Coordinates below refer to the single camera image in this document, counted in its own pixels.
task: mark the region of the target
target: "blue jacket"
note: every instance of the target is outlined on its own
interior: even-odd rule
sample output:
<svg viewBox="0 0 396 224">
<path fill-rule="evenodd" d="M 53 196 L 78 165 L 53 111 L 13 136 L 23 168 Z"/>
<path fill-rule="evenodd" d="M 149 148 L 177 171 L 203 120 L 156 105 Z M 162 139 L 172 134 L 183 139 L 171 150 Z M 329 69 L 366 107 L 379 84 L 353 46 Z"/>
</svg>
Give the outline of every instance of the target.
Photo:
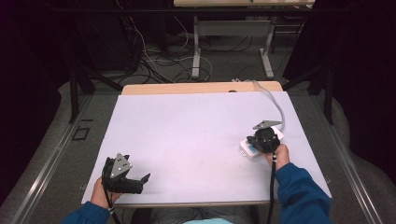
<svg viewBox="0 0 396 224">
<path fill-rule="evenodd" d="M 331 223 L 329 219 L 331 199 L 305 169 L 288 163 L 276 172 L 276 180 L 279 184 L 277 197 L 282 205 L 280 223 Z M 106 224 L 109 215 L 105 208 L 86 202 L 67 216 L 62 223 Z M 224 223 L 224 220 L 211 219 L 210 223 L 220 224 Z"/>
</svg>

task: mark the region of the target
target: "white tabletop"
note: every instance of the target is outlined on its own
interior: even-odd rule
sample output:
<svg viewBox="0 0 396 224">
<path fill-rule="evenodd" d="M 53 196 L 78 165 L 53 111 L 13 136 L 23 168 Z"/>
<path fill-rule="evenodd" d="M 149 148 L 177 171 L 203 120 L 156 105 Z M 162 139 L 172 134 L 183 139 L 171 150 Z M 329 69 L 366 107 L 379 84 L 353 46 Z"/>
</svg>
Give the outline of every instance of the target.
<svg viewBox="0 0 396 224">
<path fill-rule="evenodd" d="M 124 194 L 118 206 L 253 204 L 269 201 L 270 167 L 243 157 L 239 143 L 263 119 L 280 120 L 263 92 L 121 95 L 107 128 L 82 203 L 91 198 L 106 158 L 130 155 L 128 178 L 151 173 L 142 194 Z M 282 143 L 331 196 L 286 92 L 273 92 L 284 110 Z"/>
<path fill-rule="evenodd" d="M 313 5 L 315 0 L 175 0 L 176 7 L 262 7 Z"/>
</svg>

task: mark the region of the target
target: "white desk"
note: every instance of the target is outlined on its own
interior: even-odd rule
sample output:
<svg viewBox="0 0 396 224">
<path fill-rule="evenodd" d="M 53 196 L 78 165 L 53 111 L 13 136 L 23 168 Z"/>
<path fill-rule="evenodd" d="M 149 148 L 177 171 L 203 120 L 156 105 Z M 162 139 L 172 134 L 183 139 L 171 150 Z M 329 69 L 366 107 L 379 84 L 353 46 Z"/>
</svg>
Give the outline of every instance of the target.
<svg viewBox="0 0 396 224">
<path fill-rule="evenodd" d="M 315 0 L 175 0 L 176 7 L 274 7 L 313 5 Z M 276 17 L 270 21 L 198 21 L 194 17 L 194 58 L 192 78 L 198 78 L 201 49 L 200 35 L 255 35 L 264 37 L 264 48 L 260 49 L 262 64 L 268 79 L 274 78 L 268 51 L 271 45 Z"/>
<path fill-rule="evenodd" d="M 195 87 L 203 90 L 202 87 L 227 86 L 205 84 Z M 191 90 L 194 84 L 170 84 L 163 93 L 172 93 L 171 85 L 177 92 Z M 148 88 L 160 90 L 161 86 L 154 84 Z M 255 84 L 230 86 L 229 90 L 247 91 L 177 94 L 154 91 L 149 95 L 119 96 L 82 203 L 91 198 L 94 181 L 101 175 L 106 158 L 114 158 L 118 152 L 131 155 L 129 162 L 134 167 L 128 178 L 140 179 L 148 173 L 151 177 L 142 194 L 125 194 L 117 206 L 267 203 L 271 169 L 263 157 L 254 160 L 243 157 L 238 145 L 254 134 L 254 125 L 263 119 L 279 120 L 280 114 L 267 93 L 251 91 L 256 89 Z M 145 89 L 145 85 L 136 87 Z M 283 91 L 273 94 L 285 113 L 282 142 L 289 146 L 291 160 L 307 169 L 331 196 L 288 94 Z"/>
</svg>

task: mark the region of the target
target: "desk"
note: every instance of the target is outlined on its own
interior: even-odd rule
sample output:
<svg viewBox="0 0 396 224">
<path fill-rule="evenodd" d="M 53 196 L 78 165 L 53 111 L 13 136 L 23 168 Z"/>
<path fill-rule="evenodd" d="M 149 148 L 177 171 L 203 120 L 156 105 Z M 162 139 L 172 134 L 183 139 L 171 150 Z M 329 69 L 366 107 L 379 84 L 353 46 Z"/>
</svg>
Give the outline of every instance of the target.
<svg viewBox="0 0 396 224">
<path fill-rule="evenodd" d="M 134 167 L 128 178 L 139 179 L 148 173 L 151 177 L 142 194 L 123 195 L 118 206 L 267 203 L 271 173 L 267 161 L 263 157 L 249 160 L 239 150 L 239 142 L 254 134 L 254 125 L 262 119 L 280 119 L 267 93 L 257 91 L 255 85 L 126 87 L 117 101 L 82 202 L 90 199 L 106 158 L 120 152 L 131 155 L 129 161 Z M 262 85 L 274 90 L 273 95 L 284 109 L 282 142 L 290 147 L 291 160 L 307 169 L 331 196 L 288 94 L 276 82 Z"/>
<path fill-rule="evenodd" d="M 313 5 L 315 0 L 175 0 L 176 7 L 274 7 Z M 268 51 L 276 25 L 276 17 L 269 21 L 198 21 L 194 17 L 194 58 L 192 78 L 198 78 L 201 49 L 200 35 L 255 35 L 264 36 L 264 48 L 260 49 L 262 64 L 268 79 L 274 79 L 274 73 L 268 58 Z"/>
</svg>

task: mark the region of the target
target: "hand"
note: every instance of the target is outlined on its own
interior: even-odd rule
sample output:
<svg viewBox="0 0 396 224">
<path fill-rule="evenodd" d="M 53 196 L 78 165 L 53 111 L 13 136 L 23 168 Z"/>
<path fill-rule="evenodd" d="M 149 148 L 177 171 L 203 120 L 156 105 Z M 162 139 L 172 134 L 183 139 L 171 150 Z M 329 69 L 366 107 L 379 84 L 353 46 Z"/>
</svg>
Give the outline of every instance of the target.
<svg viewBox="0 0 396 224">
<path fill-rule="evenodd" d="M 122 195 L 122 193 L 113 193 L 113 192 L 109 192 L 109 191 L 107 192 L 107 194 L 108 194 L 108 197 L 110 198 L 111 202 L 113 202 L 113 203 Z M 91 196 L 91 203 L 94 203 L 94 204 L 101 206 L 105 209 L 108 208 L 105 191 L 104 191 L 103 185 L 102 185 L 102 177 L 99 177 L 95 182 L 95 185 L 93 187 L 93 193 Z"/>
<path fill-rule="evenodd" d="M 276 148 L 275 154 L 276 154 L 276 171 L 277 171 L 290 162 L 289 149 L 286 145 L 280 144 L 279 147 Z M 263 155 L 265 159 L 267 159 L 268 164 L 272 166 L 273 154 L 264 153 Z"/>
</svg>

